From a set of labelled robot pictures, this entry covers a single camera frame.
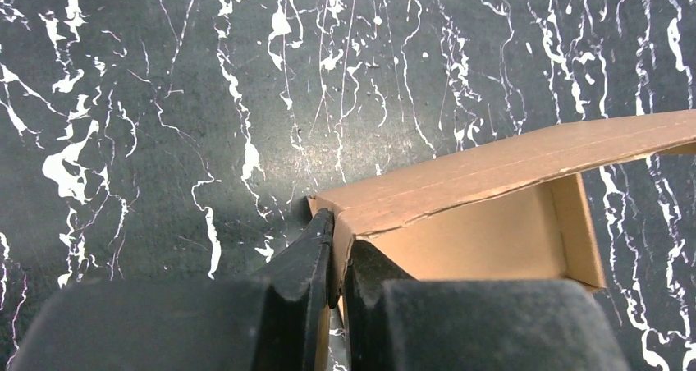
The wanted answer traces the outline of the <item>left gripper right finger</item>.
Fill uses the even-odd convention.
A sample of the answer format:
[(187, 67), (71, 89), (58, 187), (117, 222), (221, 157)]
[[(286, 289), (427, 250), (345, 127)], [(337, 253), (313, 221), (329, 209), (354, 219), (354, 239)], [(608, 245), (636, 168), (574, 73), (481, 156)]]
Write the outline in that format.
[(419, 281), (359, 241), (343, 301), (353, 370), (629, 368), (605, 314), (572, 281)]

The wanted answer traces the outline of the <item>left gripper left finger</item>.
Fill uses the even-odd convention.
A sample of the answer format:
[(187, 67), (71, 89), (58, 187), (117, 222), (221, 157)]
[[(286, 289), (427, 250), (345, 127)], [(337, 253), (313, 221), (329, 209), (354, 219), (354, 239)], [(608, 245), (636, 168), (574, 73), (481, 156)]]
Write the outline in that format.
[(319, 210), (256, 272), (94, 282), (40, 311), (12, 370), (323, 370), (334, 217)]

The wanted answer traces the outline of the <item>brown cardboard box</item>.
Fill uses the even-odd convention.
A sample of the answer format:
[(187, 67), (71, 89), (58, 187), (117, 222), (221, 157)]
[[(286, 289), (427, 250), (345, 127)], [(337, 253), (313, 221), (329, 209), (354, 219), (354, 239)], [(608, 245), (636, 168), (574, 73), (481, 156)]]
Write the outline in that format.
[[(309, 198), (333, 213), (332, 305), (343, 314), (352, 247), (374, 245), (419, 281), (567, 280), (592, 297), (605, 275), (582, 173), (695, 151), (695, 114), (550, 126)], [(349, 342), (346, 344), (350, 364)]]

